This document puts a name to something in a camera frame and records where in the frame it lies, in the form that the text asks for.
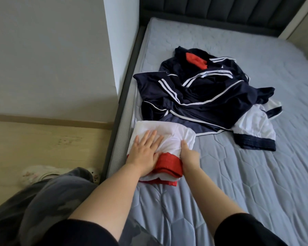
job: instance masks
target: bed frame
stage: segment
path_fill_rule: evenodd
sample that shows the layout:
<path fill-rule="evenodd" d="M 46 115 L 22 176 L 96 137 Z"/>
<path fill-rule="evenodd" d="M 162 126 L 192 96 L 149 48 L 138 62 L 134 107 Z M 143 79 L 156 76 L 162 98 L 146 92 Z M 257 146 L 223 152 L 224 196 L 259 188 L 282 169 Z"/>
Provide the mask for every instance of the bed frame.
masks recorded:
<path fill-rule="evenodd" d="M 140 0 L 140 27 L 119 100 L 100 182 L 111 155 L 146 26 L 152 17 L 278 37 L 306 0 Z"/>

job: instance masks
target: upholstered headboard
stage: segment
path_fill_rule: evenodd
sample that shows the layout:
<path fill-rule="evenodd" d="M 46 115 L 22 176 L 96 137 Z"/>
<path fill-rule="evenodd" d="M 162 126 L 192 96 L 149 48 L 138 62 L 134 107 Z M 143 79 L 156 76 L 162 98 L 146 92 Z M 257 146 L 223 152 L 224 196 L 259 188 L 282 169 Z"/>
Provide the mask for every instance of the upholstered headboard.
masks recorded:
<path fill-rule="evenodd" d="M 140 25 L 151 17 L 279 36 L 305 0 L 140 0 Z"/>

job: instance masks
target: forearm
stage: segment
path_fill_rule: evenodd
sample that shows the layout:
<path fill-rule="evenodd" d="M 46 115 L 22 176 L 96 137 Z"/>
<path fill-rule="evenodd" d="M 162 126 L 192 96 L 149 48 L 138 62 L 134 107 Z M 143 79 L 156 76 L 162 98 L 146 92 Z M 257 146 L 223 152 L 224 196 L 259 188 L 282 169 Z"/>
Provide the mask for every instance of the forearm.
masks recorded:
<path fill-rule="evenodd" d="M 244 212 L 201 168 L 184 171 L 184 176 L 211 235 L 224 219 Z"/>
<path fill-rule="evenodd" d="M 119 240 L 139 178 L 140 173 L 133 165 L 124 165 L 98 186 L 69 218 L 97 223 Z"/>

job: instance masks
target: gray pants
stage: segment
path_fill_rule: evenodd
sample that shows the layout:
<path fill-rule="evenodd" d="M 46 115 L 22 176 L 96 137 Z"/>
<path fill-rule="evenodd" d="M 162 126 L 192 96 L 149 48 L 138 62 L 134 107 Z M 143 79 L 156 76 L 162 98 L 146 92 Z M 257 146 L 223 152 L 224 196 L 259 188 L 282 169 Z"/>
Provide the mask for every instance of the gray pants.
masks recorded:
<path fill-rule="evenodd" d="M 0 245 L 36 244 L 50 227 L 67 219 L 96 187 L 92 175 L 83 168 L 26 187 L 0 206 Z M 129 217 L 119 245 L 160 243 Z"/>

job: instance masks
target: hand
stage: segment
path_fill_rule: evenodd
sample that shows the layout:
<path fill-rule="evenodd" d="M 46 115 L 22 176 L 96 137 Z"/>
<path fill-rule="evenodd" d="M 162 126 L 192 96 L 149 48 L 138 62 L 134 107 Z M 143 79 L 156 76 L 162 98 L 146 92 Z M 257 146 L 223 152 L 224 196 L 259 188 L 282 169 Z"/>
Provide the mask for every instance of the hand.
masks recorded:
<path fill-rule="evenodd" d="M 153 142 L 157 131 L 154 130 L 150 137 L 148 137 L 149 133 L 149 130 L 146 131 L 140 142 L 139 137 L 136 136 L 126 162 L 126 164 L 136 166 L 136 168 L 140 171 L 141 177 L 149 174 L 153 170 L 161 154 L 161 152 L 155 153 L 155 151 L 161 144 L 163 136 L 160 136 L 155 142 Z"/>
<path fill-rule="evenodd" d="M 181 141 L 180 159 L 183 162 L 183 172 L 200 169 L 200 154 L 188 148 L 185 140 Z"/>

